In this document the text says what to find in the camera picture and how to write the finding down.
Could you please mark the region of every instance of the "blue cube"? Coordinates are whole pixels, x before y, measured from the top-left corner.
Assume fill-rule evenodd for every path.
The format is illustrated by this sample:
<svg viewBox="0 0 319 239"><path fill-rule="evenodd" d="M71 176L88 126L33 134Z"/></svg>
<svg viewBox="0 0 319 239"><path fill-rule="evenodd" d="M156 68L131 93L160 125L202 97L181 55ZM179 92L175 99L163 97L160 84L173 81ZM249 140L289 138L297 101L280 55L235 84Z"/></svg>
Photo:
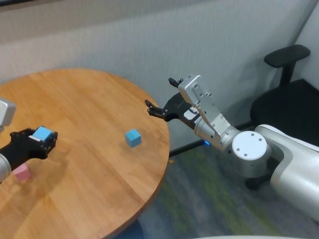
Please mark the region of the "blue cube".
<svg viewBox="0 0 319 239"><path fill-rule="evenodd" d="M133 147L139 145L142 142L142 137L141 137L140 133L136 129L133 129L133 130L130 130L130 131L126 132L125 140L126 140L126 143L131 148L133 148Z"/></svg>
<svg viewBox="0 0 319 239"><path fill-rule="evenodd" d="M49 138L52 134L52 131L40 126L34 133L33 133L33 137L36 137L42 141L46 141L47 138Z"/></svg>

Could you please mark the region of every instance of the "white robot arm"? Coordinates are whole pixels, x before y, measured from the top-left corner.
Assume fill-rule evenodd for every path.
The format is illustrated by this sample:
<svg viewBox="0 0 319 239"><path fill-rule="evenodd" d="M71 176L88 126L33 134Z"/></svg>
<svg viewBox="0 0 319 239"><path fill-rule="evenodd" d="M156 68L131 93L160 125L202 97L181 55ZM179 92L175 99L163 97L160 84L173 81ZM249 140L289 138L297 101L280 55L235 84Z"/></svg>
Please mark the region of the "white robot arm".
<svg viewBox="0 0 319 239"><path fill-rule="evenodd" d="M169 82L179 93L163 109L146 100L151 116L165 121L180 119L213 147L227 152L243 177L266 175L267 161L276 159L279 164L271 176L271 185L288 202L319 221L318 147L270 125L260 125L255 131L237 130L215 106L200 75L177 82L170 78Z"/></svg>

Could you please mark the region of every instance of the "carpet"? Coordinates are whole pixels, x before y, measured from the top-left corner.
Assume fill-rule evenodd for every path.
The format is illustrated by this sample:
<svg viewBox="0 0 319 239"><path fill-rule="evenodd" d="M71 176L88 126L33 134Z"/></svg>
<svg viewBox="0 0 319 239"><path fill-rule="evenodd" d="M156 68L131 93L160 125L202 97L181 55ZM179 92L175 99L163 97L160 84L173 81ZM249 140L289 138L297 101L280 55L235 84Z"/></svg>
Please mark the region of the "carpet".
<svg viewBox="0 0 319 239"><path fill-rule="evenodd" d="M231 162L209 146L170 158L163 184L140 215L143 233L116 239L192 239L224 235L319 239L319 226L265 185L250 191Z"/></svg>

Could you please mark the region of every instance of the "chair armrest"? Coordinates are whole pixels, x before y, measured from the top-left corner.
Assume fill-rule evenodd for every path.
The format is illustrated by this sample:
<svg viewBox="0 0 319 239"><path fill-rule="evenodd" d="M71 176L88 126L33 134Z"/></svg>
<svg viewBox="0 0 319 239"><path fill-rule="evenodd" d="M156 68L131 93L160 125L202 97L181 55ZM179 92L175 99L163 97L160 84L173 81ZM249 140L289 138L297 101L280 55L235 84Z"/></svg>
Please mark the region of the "chair armrest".
<svg viewBox="0 0 319 239"><path fill-rule="evenodd" d="M310 50L302 45L288 46L265 56L264 61L275 68L296 63L310 55Z"/></svg>
<svg viewBox="0 0 319 239"><path fill-rule="evenodd" d="M275 68L283 67L280 87L289 84L294 72L295 64L310 55L310 50L302 45L288 46L265 56L264 61Z"/></svg>

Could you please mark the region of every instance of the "round table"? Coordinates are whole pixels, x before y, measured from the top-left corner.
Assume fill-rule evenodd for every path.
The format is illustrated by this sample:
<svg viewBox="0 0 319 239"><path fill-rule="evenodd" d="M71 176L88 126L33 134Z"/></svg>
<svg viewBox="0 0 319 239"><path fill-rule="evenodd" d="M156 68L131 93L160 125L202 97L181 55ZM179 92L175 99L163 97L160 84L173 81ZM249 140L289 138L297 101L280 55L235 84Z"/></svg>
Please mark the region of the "round table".
<svg viewBox="0 0 319 239"><path fill-rule="evenodd" d="M0 238L97 239L124 229L150 201L169 154L167 124L150 117L145 91L121 77L58 69L0 86L16 104L9 133L43 125L58 132L46 160L31 159L32 178L0 185ZM130 148L125 133L142 143Z"/></svg>

